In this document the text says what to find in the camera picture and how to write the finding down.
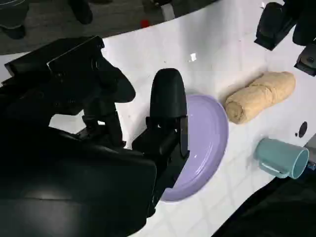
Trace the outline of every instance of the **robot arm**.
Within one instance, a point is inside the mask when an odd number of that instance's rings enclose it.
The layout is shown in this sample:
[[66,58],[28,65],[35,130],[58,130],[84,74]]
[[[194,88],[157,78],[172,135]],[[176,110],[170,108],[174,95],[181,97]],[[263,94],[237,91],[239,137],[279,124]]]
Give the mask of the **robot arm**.
[[[103,47],[99,37],[60,39],[6,64],[0,236],[131,235],[180,175],[189,157],[180,73],[157,73],[147,129],[124,149],[115,103],[135,91]],[[48,127],[53,115],[81,110],[86,128],[78,134]]]
[[306,46],[295,67],[316,76],[315,12],[314,0],[284,0],[284,5],[270,2],[261,15],[255,42],[273,50],[295,27],[293,42]]

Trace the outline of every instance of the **chair leg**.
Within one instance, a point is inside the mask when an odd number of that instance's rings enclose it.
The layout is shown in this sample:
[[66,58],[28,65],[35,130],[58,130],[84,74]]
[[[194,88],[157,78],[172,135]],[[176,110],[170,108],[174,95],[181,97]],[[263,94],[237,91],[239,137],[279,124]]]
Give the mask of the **chair leg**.
[[86,0],[68,0],[76,19],[81,24],[90,24],[93,20],[93,14]]
[[26,35],[25,27],[23,25],[16,28],[11,28],[11,29],[8,29],[5,27],[0,27],[0,28],[7,36],[9,36],[13,40],[22,39]]

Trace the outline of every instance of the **teal mug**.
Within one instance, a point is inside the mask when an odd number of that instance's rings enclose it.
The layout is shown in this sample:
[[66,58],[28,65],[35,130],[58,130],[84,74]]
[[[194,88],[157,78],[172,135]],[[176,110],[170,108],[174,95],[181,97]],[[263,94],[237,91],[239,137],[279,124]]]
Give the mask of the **teal mug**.
[[280,179],[300,177],[310,155],[309,150],[304,147],[269,138],[260,141],[255,154],[259,167]]

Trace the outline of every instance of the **red object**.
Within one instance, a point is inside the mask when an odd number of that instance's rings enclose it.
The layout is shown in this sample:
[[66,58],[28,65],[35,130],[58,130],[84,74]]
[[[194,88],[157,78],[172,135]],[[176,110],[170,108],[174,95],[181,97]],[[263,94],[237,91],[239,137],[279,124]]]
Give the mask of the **red object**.
[[149,20],[142,20],[140,24],[142,28],[150,27]]

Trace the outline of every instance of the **mug handle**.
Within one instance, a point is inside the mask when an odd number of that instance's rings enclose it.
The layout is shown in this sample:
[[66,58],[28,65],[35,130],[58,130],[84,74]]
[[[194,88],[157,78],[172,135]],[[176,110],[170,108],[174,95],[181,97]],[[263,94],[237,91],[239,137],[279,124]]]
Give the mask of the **mug handle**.
[[267,172],[268,174],[274,175],[275,177],[280,178],[280,179],[285,179],[285,178],[288,177],[289,174],[290,174],[290,172],[287,172],[287,173],[282,174],[282,173],[280,173],[280,172],[277,172],[277,171],[275,171],[275,170],[272,170],[272,169],[269,168],[269,166],[264,165],[262,162],[259,162],[259,167],[260,167],[263,171]]

